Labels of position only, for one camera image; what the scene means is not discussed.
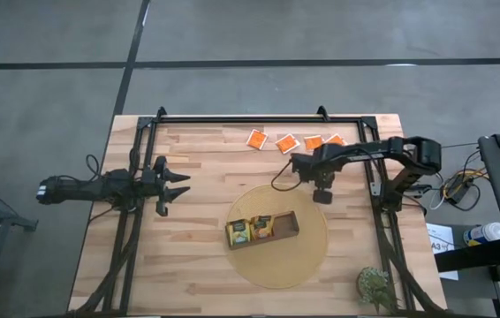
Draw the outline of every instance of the wooden table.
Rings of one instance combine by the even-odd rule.
[[[375,116],[382,140],[403,135],[398,115]],[[115,117],[103,170],[128,167],[137,118]],[[246,145],[253,128],[269,135],[262,151]],[[359,141],[357,126],[351,124],[158,126],[155,155],[166,155],[172,171],[191,176],[177,186],[192,188],[168,205],[168,217],[155,213],[154,199],[147,201],[129,314],[375,313],[373,307],[359,305],[355,291],[362,268],[381,267],[361,163],[347,164],[334,182],[333,203],[319,205],[328,221],[329,249],[320,270],[306,283],[283,290],[261,288],[239,276],[225,257],[223,227],[229,207],[242,193],[269,184],[287,163],[289,156],[282,155],[274,144],[287,133],[301,141],[304,136],[328,138],[333,133],[348,143]],[[294,151],[306,152],[301,143]],[[390,177],[402,168],[392,161],[386,164]],[[288,171],[279,179],[287,184],[296,180]],[[300,189],[312,193],[313,186],[301,185]],[[96,203],[93,215],[108,207]],[[117,212],[113,212],[89,226],[70,309],[83,304],[108,271],[117,220]],[[404,207],[398,222],[409,269],[433,301],[446,308],[423,214],[418,208]]]

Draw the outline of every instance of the potted plant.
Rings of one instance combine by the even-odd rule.
[[[395,291],[390,285],[389,274],[381,269],[366,267],[356,278],[356,290],[361,296],[360,302],[372,304],[380,313],[380,306],[393,311],[397,304]]]

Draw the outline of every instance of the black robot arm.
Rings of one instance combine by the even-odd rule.
[[[314,181],[315,202],[330,204],[335,172],[345,164],[393,159],[405,167],[392,180],[382,180],[380,204],[383,209],[401,209],[403,193],[421,176],[433,175],[441,169],[441,145],[422,138],[391,137],[388,140],[340,146],[325,144],[314,150],[313,155],[292,154],[292,171],[299,174],[300,182]]]
[[[112,170],[97,179],[78,180],[68,177],[49,177],[40,183],[36,199],[41,204],[58,204],[66,200],[73,201],[107,201],[113,208],[132,210],[136,208],[138,199],[159,197],[156,212],[167,216],[165,203],[171,203],[180,194],[189,190],[189,186],[170,189],[171,183],[189,179],[166,168],[166,158],[158,156],[154,168],[143,170],[139,178],[135,178],[127,169]]]

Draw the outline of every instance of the round placemat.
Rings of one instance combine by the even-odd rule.
[[[299,224],[295,237],[234,251],[224,241],[232,266],[251,283],[288,288],[305,282],[321,266],[329,241],[327,222],[311,196],[300,190],[279,192],[271,185],[255,187],[232,204],[227,221],[289,211],[295,212]]]

